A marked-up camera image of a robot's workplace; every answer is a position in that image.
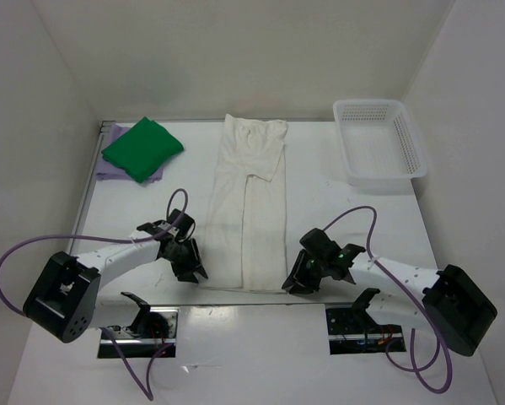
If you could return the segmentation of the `white t-shirt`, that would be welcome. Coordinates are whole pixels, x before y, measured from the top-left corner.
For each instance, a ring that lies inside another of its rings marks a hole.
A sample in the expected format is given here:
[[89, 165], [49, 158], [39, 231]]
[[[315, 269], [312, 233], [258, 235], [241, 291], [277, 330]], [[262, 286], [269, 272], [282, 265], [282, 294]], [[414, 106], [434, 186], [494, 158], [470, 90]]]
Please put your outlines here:
[[203, 289], [279, 294], [287, 277], [285, 121], [225, 117], [201, 243]]

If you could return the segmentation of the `green t-shirt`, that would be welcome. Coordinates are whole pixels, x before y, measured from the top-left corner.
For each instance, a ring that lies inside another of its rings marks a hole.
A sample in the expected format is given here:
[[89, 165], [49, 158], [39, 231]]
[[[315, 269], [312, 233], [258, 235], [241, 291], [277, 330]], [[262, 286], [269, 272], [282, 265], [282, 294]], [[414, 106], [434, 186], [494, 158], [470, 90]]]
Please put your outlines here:
[[184, 150], [183, 144], [167, 129], [144, 117], [101, 154], [104, 161], [123, 170], [135, 182], [143, 183]]

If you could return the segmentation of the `purple t-shirt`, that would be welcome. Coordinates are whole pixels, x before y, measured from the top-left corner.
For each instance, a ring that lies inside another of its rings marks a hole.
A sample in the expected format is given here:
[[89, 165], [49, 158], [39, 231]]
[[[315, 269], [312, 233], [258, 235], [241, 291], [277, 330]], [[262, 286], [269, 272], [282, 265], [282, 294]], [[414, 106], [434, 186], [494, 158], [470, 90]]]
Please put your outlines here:
[[[104, 140], [101, 144], [101, 150], [110, 146], [115, 140], [120, 136], [125, 134], [129, 130], [129, 127], [121, 127], [113, 123], [110, 126], [110, 130], [104, 136]], [[115, 167], [108, 161], [104, 160], [102, 156], [98, 158], [98, 162], [95, 165], [95, 178], [97, 181], [108, 181], [108, 180], [120, 180], [120, 181], [133, 181], [133, 179], [120, 168]], [[160, 181], [163, 177], [163, 167], [160, 166], [155, 172], [153, 172], [143, 184], [154, 183]]]

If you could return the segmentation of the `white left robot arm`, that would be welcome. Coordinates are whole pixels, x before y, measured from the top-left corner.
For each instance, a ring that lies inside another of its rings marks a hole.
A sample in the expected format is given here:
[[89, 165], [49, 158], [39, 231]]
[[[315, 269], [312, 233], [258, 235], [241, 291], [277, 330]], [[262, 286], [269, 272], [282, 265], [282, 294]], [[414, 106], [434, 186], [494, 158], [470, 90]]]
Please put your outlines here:
[[111, 281], [158, 259], [169, 262], [178, 281], [196, 283], [207, 273], [192, 237], [195, 228], [191, 216], [175, 209], [168, 219], [141, 224], [116, 244], [77, 256], [59, 251], [36, 280], [23, 313], [63, 343], [99, 327], [119, 326], [141, 337], [151, 325], [151, 304], [126, 291], [106, 304], [98, 294]]

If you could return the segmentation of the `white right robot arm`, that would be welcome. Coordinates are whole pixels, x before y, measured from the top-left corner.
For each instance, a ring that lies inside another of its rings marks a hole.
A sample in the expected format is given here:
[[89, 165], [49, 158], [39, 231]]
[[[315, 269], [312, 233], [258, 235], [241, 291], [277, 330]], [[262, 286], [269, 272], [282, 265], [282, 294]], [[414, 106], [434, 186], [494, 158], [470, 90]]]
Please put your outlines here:
[[339, 246], [318, 228], [299, 242], [302, 248], [277, 291], [314, 294], [325, 278], [359, 287], [361, 294], [345, 307], [362, 332], [388, 325], [437, 332], [448, 349], [470, 357], [497, 317], [495, 305], [460, 267], [392, 261], [363, 246]]

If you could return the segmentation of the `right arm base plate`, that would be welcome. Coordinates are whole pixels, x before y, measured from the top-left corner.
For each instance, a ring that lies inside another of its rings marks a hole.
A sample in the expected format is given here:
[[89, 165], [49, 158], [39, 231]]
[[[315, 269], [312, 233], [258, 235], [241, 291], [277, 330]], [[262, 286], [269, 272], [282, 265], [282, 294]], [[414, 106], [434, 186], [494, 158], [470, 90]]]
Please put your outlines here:
[[330, 354], [377, 354], [386, 348], [406, 351], [400, 326], [380, 325], [350, 303], [327, 305], [325, 318]]

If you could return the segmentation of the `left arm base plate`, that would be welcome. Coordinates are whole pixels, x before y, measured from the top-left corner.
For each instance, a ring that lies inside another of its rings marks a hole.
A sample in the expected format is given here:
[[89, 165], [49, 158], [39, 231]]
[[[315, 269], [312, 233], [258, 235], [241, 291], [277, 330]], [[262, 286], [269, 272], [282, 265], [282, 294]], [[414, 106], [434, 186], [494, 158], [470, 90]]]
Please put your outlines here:
[[130, 326], [109, 326], [108, 332], [127, 358], [151, 358], [165, 344], [162, 358], [174, 358], [176, 351], [178, 307], [152, 307], [148, 315]]

